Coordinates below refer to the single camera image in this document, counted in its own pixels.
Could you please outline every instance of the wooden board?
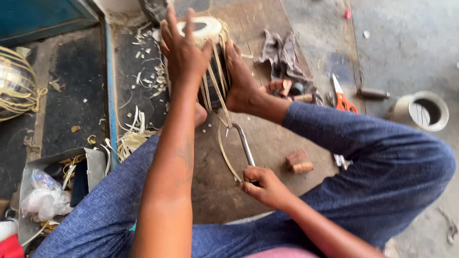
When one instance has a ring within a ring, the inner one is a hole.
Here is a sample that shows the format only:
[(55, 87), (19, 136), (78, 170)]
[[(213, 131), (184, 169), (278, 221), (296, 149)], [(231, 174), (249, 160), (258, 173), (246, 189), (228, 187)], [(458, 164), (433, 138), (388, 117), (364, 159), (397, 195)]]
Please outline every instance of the wooden board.
[[(198, 15), (211, 15), (226, 22), (231, 38), (241, 48), (242, 53), (252, 54), (255, 58), (261, 56), (265, 28), (270, 32), (279, 33), (281, 37), (292, 30), (280, 0), (254, 0), (251, 3), (228, 5)], [(298, 44), (296, 53), (300, 68), (312, 78)], [(269, 82), (269, 69), (264, 65), (253, 65), (252, 59), (244, 61), (260, 85)], [(337, 172), (327, 150), (281, 126), (245, 114), (232, 113), (230, 117), (244, 129), (255, 164), (273, 170), (295, 194), (306, 192), (324, 177)], [(238, 188), (218, 146), (217, 122), (215, 115), (209, 115), (207, 121), (196, 129), (195, 167), (191, 190), (195, 224), (224, 223), (269, 211), (269, 208), (245, 195)], [(236, 130), (231, 130), (228, 138), (225, 138), (223, 133), (222, 140), (232, 166), (242, 174), (247, 160)], [(285, 155), (298, 148), (306, 150), (306, 160), (313, 162), (314, 171), (294, 175), (286, 166)]]

